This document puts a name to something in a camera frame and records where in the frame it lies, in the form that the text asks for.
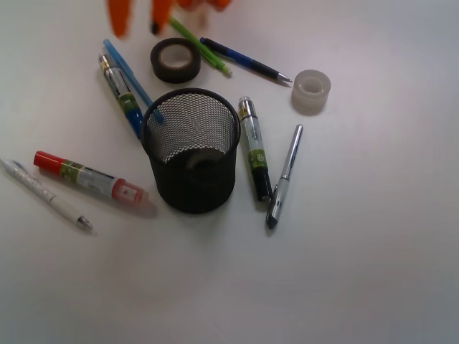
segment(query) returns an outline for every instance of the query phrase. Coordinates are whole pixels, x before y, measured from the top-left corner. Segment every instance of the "green pen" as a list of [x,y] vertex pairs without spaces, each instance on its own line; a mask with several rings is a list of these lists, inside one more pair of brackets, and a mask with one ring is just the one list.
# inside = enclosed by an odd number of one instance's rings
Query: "green pen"
[[186,27],[180,24],[177,19],[171,16],[169,17],[169,23],[173,28],[175,28],[175,30],[177,30],[186,39],[198,47],[203,58],[205,58],[210,63],[210,65],[213,66],[213,68],[221,70],[223,74],[226,74],[229,77],[232,75],[231,69],[228,68],[221,59],[215,56],[215,54],[208,47],[203,45],[190,31],[188,31]]

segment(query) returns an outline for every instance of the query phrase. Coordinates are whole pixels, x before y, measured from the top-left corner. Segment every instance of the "mesh cup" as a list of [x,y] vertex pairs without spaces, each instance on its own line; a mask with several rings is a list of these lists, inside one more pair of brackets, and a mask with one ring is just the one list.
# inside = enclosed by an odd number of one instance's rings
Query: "mesh cup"
[[[161,117],[162,123],[155,120]],[[230,197],[240,123],[224,98],[199,88],[169,92],[147,110],[141,134],[159,194],[167,204],[199,214]]]

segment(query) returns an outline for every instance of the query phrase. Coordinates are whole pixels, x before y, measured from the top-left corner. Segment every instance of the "ballpoint pen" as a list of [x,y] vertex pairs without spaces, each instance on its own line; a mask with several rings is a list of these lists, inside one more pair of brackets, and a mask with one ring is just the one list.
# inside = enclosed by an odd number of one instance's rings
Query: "ballpoint pen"
[[204,37],[201,37],[200,41],[202,44],[205,44],[214,52],[218,52],[219,54],[222,54],[223,56],[229,57],[235,60],[237,63],[251,70],[259,72],[261,75],[270,77],[271,79],[278,80],[278,81],[292,82],[292,80],[287,78],[284,74],[279,73],[277,70],[274,70],[273,68],[270,68],[264,65],[263,63],[255,61],[254,59],[251,59],[250,57],[247,57],[243,54],[240,54],[239,52],[236,52],[230,48],[227,48],[221,45],[220,43],[216,43],[212,41],[211,39],[204,38]]
[[266,224],[268,228],[273,230],[279,222],[280,212],[284,204],[285,197],[288,192],[288,185],[290,184],[290,177],[292,175],[293,164],[295,163],[296,153],[298,152],[298,145],[300,144],[301,134],[303,133],[303,126],[298,124],[293,134],[292,143],[288,149],[287,158],[285,159],[282,175],[280,176],[279,183],[274,188],[274,194],[271,198],[270,208],[266,215]]
[[[118,67],[120,67],[121,71],[123,74],[128,78],[128,81],[134,87],[142,101],[145,103],[147,107],[151,107],[153,104],[153,100],[147,95],[141,84],[137,81],[136,77],[134,76],[134,73],[132,69],[128,66],[126,61],[121,57],[120,53],[118,50],[115,49],[113,44],[110,42],[108,39],[104,39],[103,44],[105,45],[105,48],[108,51],[108,54],[113,58],[114,63]],[[158,121],[158,123],[162,123],[164,121],[164,118],[162,114],[159,111],[155,111],[153,114],[155,119]]]
[[136,133],[137,138],[140,140],[143,119],[142,110],[139,108],[131,90],[129,90],[129,87],[124,82],[123,73],[107,54],[99,55],[99,65],[125,117],[128,119],[132,129],[134,129],[134,133]]
[[56,212],[76,224],[84,231],[91,233],[92,235],[97,235],[92,224],[79,211],[74,210],[71,205],[67,204],[67,202],[45,188],[40,181],[29,174],[29,172],[27,172],[20,163],[0,159],[0,164],[5,168],[6,172],[11,174],[34,194],[48,203],[49,206],[51,206],[51,208],[53,208]]
[[173,18],[172,16],[169,17],[170,25],[175,28],[179,33],[181,33],[186,39],[188,39],[191,43],[196,45],[201,52],[201,55],[210,63],[213,68],[217,68],[221,70],[223,74],[227,76],[232,75],[231,69],[205,45],[203,45],[199,39],[197,39],[186,27],[184,27],[178,20]]

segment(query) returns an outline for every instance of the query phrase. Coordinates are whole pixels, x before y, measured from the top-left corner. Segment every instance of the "orange object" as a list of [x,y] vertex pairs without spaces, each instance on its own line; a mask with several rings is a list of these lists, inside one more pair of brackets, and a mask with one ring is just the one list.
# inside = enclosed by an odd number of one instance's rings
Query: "orange object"
[[131,0],[108,0],[108,13],[115,36],[124,36],[131,14]]
[[[131,16],[131,2],[133,0],[107,0],[110,23],[113,33],[117,37],[124,37],[128,31]],[[193,10],[204,0],[177,0],[180,7]],[[207,0],[217,10],[225,9],[231,0]],[[151,30],[154,34],[161,32],[169,20],[169,13],[174,0],[151,0]]]

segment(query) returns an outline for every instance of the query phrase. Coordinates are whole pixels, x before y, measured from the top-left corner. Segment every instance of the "silver pen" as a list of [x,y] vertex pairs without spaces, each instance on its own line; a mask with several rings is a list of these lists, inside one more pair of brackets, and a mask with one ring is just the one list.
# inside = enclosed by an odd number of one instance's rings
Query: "silver pen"
[[288,192],[288,185],[290,184],[290,177],[292,175],[293,164],[295,163],[296,153],[303,133],[303,126],[298,124],[293,134],[292,143],[288,149],[288,155],[285,159],[282,175],[280,176],[279,183],[274,188],[274,194],[271,198],[270,208],[266,215],[266,224],[269,229],[273,230],[279,222],[280,212],[284,204],[285,197]]

